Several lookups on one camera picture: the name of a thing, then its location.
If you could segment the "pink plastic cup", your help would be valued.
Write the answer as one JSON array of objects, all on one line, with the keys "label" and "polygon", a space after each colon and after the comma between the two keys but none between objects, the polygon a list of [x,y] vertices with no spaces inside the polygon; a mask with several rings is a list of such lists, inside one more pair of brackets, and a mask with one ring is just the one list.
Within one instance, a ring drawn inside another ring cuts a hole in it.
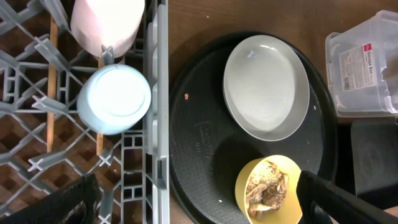
[{"label": "pink plastic cup", "polygon": [[90,54],[100,57],[102,47],[112,47],[116,58],[123,56],[136,38],[145,0],[76,0],[71,31]]}]

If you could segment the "light blue plastic cup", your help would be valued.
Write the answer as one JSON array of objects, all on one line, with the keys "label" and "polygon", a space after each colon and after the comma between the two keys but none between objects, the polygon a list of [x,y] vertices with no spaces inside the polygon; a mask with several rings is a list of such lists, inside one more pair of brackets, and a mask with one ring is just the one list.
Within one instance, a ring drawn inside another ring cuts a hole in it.
[{"label": "light blue plastic cup", "polygon": [[151,90],[143,74],[123,64],[107,65],[85,82],[77,99],[83,123],[104,135],[122,133],[148,111]]}]

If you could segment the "yellow bowl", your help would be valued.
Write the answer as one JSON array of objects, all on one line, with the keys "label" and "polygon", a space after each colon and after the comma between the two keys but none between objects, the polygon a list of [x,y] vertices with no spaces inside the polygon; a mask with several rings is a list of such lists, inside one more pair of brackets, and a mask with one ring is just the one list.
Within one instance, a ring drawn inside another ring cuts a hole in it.
[{"label": "yellow bowl", "polygon": [[[246,187],[248,179],[255,169],[255,167],[263,161],[275,163],[278,168],[289,175],[289,188],[287,195],[283,199],[282,204],[278,210],[271,210],[266,212],[265,219],[256,220],[248,214],[246,207]],[[260,159],[255,159],[246,164],[240,171],[235,184],[235,199],[239,209],[250,223],[293,223],[297,224],[302,217],[302,210],[299,205],[299,200],[296,194],[296,187],[299,180],[301,170],[299,166],[290,158],[281,155],[273,155]]]}]

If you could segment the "light grey round plate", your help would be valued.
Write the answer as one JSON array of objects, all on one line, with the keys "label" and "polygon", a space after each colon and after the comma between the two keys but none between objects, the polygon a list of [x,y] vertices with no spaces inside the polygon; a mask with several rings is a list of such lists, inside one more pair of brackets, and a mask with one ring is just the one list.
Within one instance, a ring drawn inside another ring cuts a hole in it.
[{"label": "light grey round plate", "polygon": [[245,132],[263,141],[281,141],[303,123],[310,85],[292,47],[276,37],[254,35],[230,53],[223,94],[231,116]]}]

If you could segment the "food scraps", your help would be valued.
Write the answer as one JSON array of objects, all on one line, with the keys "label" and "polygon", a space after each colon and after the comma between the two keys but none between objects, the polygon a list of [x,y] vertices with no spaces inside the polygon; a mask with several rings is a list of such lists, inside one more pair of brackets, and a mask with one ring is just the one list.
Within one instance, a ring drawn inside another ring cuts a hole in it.
[{"label": "food scraps", "polygon": [[251,173],[246,187],[248,214],[256,220],[265,219],[265,214],[278,210],[289,188],[289,175],[269,161],[258,164]]}]

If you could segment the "wooden chopstick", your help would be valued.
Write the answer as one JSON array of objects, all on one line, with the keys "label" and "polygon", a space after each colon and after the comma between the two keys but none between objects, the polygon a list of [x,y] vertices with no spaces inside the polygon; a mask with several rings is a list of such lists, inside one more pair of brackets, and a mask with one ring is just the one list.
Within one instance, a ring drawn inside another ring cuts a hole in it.
[{"label": "wooden chopstick", "polygon": [[[104,67],[103,59],[100,57],[98,59],[98,68],[101,69]],[[103,134],[96,133],[96,155],[100,156],[103,153]]]},{"label": "wooden chopstick", "polygon": [[[58,45],[58,26],[53,17],[51,17],[50,20],[50,41],[54,46]],[[56,90],[57,69],[50,63],[47,82],[47,96],[51,99],[54,99],[56,97]],[[54,124],[55,115],[53,113],[47,113],[47,152],[52,152],[53,149]]]}]

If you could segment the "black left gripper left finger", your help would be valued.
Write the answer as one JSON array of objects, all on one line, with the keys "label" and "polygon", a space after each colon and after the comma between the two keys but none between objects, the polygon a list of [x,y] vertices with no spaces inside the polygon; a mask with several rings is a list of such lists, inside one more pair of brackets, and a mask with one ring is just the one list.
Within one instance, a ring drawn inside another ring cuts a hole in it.
[{"label": "black left gripper left finger", "polygon": [[93,223],[100,202],[94,174],[86,174],[33,205],[3,218],[1,224]]}]

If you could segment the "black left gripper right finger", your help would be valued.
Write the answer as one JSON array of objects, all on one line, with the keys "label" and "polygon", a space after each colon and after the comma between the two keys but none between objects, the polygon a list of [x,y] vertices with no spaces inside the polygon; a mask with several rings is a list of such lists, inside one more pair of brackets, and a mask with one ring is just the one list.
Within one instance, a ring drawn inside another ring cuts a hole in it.
[{"label": "black left gripper right finger", "polygon": [[318,223],[319,218],[315,213],[317,207],[338,223],[397,223],[397,217],[307,170],[300,173],[297,197],[304,223]]}]

